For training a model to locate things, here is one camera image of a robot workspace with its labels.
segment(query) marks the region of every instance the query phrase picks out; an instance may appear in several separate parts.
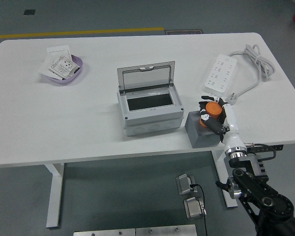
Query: electrical box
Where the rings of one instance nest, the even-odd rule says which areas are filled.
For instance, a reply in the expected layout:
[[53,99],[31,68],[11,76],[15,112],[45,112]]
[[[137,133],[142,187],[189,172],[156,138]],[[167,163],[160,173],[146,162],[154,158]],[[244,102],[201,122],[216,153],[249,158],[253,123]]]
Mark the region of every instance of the electrical box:
[[178,128],[184,108],[174,85],[175,62],[118,68],[118,102],[125,135]]

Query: table top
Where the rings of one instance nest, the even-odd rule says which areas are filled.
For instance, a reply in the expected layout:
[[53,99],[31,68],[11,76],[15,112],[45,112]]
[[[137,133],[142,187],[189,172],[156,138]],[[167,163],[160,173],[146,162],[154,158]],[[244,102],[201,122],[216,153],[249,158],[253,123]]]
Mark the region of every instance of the table top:
[[[0,44],[0,167],[205,151],[184,128],[199,109],[204,80],[218,54],[258,44],[276,71],[233,106],[246,143],[295,143],[295,90],[256,33],[7,40]],[[80,75],[58,84],[39,74],[46,48],[69,45]],[[244,56],[226,94],[257,80]],[[117,100],[117,68],[175,61],[174,84],[185,108],[181,127],[127,137]]]

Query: yellow floor line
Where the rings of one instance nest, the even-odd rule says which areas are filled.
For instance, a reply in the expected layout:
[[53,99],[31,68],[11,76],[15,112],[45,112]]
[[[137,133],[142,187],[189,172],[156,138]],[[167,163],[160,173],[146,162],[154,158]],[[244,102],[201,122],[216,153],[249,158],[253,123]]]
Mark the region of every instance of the yellow floor line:
[[1,34],[0,38],[23,38],[23,37],[26,38],[26,37],[42,37],[42,36],[57,36],[57,35],[122,33],[122,32],[141,32],[141,31],[164,31],[164,28],[154,27],[154,28],[133,28],[133,29],[100,29],[100,30],[85,30],[85,31]]

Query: white cable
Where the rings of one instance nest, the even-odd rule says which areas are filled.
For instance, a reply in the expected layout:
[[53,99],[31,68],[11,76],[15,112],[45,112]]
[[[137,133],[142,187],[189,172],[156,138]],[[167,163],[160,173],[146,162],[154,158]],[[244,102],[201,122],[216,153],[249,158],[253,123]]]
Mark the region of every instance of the white cable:
[[257,44],[255,44],[253,47],[246,44],[246,48],[244,49],[244,51],[233,52],[229,54],[228,56],[232,57],[234,55],[248,56],[252,60],[252,62],[256,65],[259,75],[258,75],[258,80],[256,83],[254,83],[253,85],[249,86],[248,88],[244,89],[243,91],[239,92],[236,95],[233,93],[232,95],[227,97],[226,101],[230,103],[231,105],[236,103],[236,100],[238,99],[239,96],[243,95],[244,93],[248,92],[249,90],[257,86],[260,83],[262,76],[265,77],[265,80],[267,81],[269,77],[275,71],[275,68],[272,62],[270,62],[269,60],[261,56],[260,48]]

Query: transparent lid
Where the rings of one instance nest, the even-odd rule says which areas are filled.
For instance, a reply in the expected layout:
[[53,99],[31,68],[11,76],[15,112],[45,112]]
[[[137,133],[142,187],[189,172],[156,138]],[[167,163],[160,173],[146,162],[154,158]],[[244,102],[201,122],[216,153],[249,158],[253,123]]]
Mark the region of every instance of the transparent lid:
[[174,82],[175,62],[118,68],[119,91],[145,90],[170,86]]

